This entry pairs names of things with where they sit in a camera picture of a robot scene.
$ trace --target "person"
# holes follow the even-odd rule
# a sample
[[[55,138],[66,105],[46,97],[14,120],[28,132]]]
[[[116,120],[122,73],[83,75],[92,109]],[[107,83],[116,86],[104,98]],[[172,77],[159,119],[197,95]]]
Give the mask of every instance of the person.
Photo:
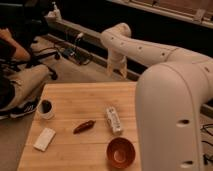
[[[9,29],[0,29],[0,60],[29,61],[30,54],[13,39]],[[49,69],[45,65],[6,75],[0,63],[0,120],[33,113]]]

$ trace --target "white eraser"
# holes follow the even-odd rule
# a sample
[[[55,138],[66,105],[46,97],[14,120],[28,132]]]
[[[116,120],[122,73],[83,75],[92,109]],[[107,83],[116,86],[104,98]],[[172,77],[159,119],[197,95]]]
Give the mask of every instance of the white eraser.
[[[107,121],[112,129],[113,134],[119,135],[123,132],[123,128],[115,107],[110,106],[106,109]]]
[[[33,145],[34,148],[45,151],[53,139],[55,135],[55,131],[50,128],[44,128],[39,137],[37,138],[35,144]]]

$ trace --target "office chair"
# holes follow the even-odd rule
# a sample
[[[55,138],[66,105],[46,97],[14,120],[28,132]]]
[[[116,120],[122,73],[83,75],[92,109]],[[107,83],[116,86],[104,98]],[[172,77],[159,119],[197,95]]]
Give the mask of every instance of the office chair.
[[[8,27],[13,38],[28,50],[31,55],[31,60],[27,62],[11,60],[3,62],[15,71],[20,71],[19,66],[23,64],[26,64],[26,68],[42,64],[40,60],[47,57],[54,56],[55,59],[60,58],[57,50],[42,55],[35,55],[31,49],[32,43],[37,43],[35,41],[36,36],[46,35],[49,32],[44,15],[48,12],[48,9],[52,9],[47,8],[47,6],[41,6],[41,2],[41,0],[25,0],[21,3],[0,1],[0,27]],[[50,67],[48,68],[51,72],[51,78],[56,80],[58,77],[56,71]]]

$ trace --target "orange bowl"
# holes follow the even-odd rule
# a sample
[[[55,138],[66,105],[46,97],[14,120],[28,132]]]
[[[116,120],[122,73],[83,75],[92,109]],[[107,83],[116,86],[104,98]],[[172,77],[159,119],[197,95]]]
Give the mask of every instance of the orange bowl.
[[[126,138],[115,138],[107,146],[107,158],[111,166],[127,168],[135,160],[134,146]]]

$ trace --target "chair wheel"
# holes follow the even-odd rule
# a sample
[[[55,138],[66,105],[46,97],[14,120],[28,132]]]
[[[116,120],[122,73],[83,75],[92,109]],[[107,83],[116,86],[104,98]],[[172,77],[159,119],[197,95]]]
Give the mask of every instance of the chair wheel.
[[[57,80],[58,75],[56,73],[53,73],[53,74],[51,74],[50,77],[51,77],[52,80]]]
[[[60,59],[60,55],[57,53],[57,54],[55,54],[55,59],[56,60],[59,60]]]

